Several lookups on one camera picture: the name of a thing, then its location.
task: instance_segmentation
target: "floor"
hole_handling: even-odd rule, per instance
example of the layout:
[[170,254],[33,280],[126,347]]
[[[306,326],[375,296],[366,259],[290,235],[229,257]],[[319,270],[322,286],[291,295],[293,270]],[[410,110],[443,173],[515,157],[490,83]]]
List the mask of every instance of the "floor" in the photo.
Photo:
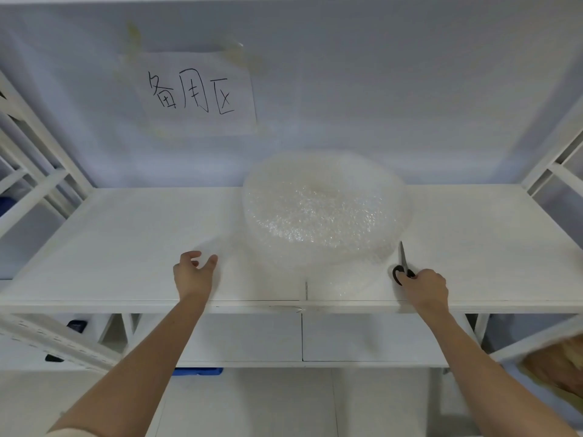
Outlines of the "floor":
[[[42,435],[98,378],[0,375],[2,436]],[[439,369],[262,368],[173,377],[147,437],[477,434],[453,378]]]

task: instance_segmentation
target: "person's left arm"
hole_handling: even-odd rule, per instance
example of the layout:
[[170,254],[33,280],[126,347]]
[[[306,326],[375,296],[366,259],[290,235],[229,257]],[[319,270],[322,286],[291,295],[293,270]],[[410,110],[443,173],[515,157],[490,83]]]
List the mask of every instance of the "person's left arm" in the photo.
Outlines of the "person's left arm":
[[180,355],[205,309],[217,264],[197,268],[200,252],[174,266],[180,301],[132,352],[97,382],[50,431],[80,429],[97,437],[143,437]]

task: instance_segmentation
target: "clear plastic bubble wrap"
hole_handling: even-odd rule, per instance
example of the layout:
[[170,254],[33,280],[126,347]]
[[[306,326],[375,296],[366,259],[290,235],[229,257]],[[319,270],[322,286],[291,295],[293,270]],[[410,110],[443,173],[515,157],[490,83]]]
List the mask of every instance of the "clear plastic bubble wrap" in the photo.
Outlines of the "clear plastic bubble wrap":
[[243,208],[248,242],[264,261],[343,296],[378,277],[412,217],[397,175],[342,151],[258,164],[243,185]]

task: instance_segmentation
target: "person's left hand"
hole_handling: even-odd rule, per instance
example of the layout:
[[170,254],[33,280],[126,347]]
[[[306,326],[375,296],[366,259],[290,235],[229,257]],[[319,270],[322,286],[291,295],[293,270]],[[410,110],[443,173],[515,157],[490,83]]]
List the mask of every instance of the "person's left hand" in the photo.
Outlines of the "person's left hand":
[[183,253],[180,255],[180,262],[174,266],[174,282],[181,301],[190,295],[204,300],[205,303],[209,299],[213,286],[213,272],[219,258],[217,255],[212,255],[206,264],[199,269],[198,261],[193,259],[200,257],[200,255],[199,251]]

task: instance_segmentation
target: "paper sign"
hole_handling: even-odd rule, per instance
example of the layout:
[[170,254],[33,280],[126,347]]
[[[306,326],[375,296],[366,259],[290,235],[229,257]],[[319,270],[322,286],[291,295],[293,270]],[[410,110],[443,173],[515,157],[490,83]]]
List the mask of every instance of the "paper sign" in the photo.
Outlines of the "paper sign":
[[257,131],[249,70],[223,52],[142,53],[128,70],[157,133],[191,137]]

